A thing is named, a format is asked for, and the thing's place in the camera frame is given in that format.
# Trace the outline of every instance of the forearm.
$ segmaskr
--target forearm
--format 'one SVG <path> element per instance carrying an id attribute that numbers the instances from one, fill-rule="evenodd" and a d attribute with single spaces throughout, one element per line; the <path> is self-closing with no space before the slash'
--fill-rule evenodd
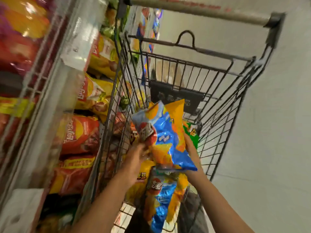
<path id="1" fill-rule="evenodd" d="M 207 179 L 204 172 L 197 173 L 193 185 L 216 233 L 254 233 Z"/>
<path id="2" fill-rule="evenodd" d="M 128 189 L 124 175 L 123 172 L 118 172 L 113 177 L 71 233 L 110 233 Z"/>

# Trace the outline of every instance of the cart wire frame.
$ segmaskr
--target cart wire frame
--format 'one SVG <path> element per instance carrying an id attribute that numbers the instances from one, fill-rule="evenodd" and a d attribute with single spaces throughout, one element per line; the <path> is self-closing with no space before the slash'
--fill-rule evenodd
<path id="1" fill-rule="evenodd" d="M 139 37 L 128 35 L 127 32 L 120 34 L 115 32 L 115 46 L 119 56 L 119 63 L 112 90 L 113 96 L 111 97 L 105 122 L 101 152 L 99 152 L 99 154 L 103 155 L 100 157 L 101 160 L 105 161 L 104 174 L 99 180 L 97 176 L 95 181 L 99 181 L 100 190 L 106 186 L 107 182 L 116 173 L 122 162 L 122 156 L 126 154 L 131 146 L 130 123 L 132 114 L 140 109 L 148 108 L 150 101 L 157 102 L 158 100 L 162 100 L 164 104 L 167 104 L 175 100 L 185 99 L 184 119 L 193 123 L 200 136 L 197 152 L 206 176 L 212 181 L 247 90 L 263 73 L 277 45 L 285 13 L 272 13 L 269 18 L 262 19 L 254 17 L 255 15 L 247 16 L 232 10 L 230 12 L 222 9 L 215 10 L 207 5 L 190 5 L 188 2 L 177 0 L 120 0 L 117 18 L 124 16 L 126 4 L 239 21 L 261 25 L 270 29 L 266 39 L 266 47 L 260 58 L 256 56 L 241 57 L 196 47 L 195 36 L 189 30 L 183 31 L 175 43 L 151 39 L 149 36 Z M 180 43 L 184 34 L 192 36 L 191 46 Z M 132 39 L 138 40 L 138 51 L 132 50 Z M 228 65 L 220 68 L 154 54 L 148 51 L 150 43 L 191 49 L 198 54 L 224 59 L 228 62 Z M 237 61 L 243 62 L 243 67 L 238 73 L 232 71 L 232 66 Z M 156 64 L 158 63 L 162 65 L 160 72 L 157 71 Z M 169 75 L 170 69 L 174 70 L 172 82 L 163 79 L 164 64 L 169 65 L 167 75 Z M 181 78 L 177 79 L 179 69 Z M 203 74 L 205 77 L 204 80 L 201 80 L 203 77 L 200 77 L 200 75 Z M 121 97 L 126 97 L 129 102 L 129 105 L 123 110 L 119 108 Z M 115 121 L 116 119 L 122 120 L 121 117 L 125 118 L 121 139 L 115 140 L 113 138 L 113 131 L 116 128 Z M 111 162 L 109 153 L 112 147 L 117 156 L 113 171 L 109 171 L 107 163 Z M 201 204 L 194 214 L 192 224 L 185 232 L 191 231 L 200 207 Z"/>

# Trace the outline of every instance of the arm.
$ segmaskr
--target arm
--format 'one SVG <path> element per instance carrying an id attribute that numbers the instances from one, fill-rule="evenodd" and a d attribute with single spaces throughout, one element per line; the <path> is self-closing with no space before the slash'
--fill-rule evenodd
<path id="1" fill-rule="evenodd" d="M 110 233 L 127 190 L 136 182 L 144 159 L 144 145 L 133 146 L 126 159 L 89 211 L 74 225 L 71 233 Z"/>
<path id="2" fill-rule="evenodd" d="M 187 171 L 189 182 L 196 188 L 202 205 L 216 233 L 254 233 L 254 231 L 231 208 L 226 199 L 205 175 L 200 158 L 190 137 L 186 134 L 187 150 L 198 171 Z"/>

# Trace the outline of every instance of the shopping cart handle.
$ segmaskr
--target shopping cart handle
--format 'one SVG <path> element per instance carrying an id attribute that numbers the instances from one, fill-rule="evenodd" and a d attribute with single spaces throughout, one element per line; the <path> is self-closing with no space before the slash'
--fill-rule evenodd
<path id="1" fill-rule="evenodd" d="M 249 23 L 270 28 L 271 30 L 273 29 L 273 31 L 269 32 L 267 43 L 273 48 L 276 47 L 276 43 L 285 19 L 285 13 L 273 12 L 270 16 L 259 15 L 237 11 L 218 5 L 209 5 L 184 0 L 123 0 L 123 2 L 129 6 L 136 5 L 159 8 L 163 10 Z"/>

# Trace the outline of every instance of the hand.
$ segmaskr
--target hand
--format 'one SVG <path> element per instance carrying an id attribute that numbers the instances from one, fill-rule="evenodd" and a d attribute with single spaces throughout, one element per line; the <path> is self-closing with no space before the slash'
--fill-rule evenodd
<path id="1" fill-rule="evenodd" d="M 197 172 L 187 170 L 185 174 L 188 177 L 188 181 L 195 187 L 197 183 L 200 183 L 199 179 L 205 177 L 205 173 L 201 166 L 200 157 L 197 154 L 196 148 L 191 140 L 191 138 L 184 132 L 186 149 L 189 153 L 191 160 L 194 165 L 197 167 Z"/>
<path id="2" fill-rule="evenodd" d="M 143 143 L 133 145 L 118 173 L 122 174 L 128 188 L 135 184 L 142 162 L 147 158 L 147 147 Z"/>

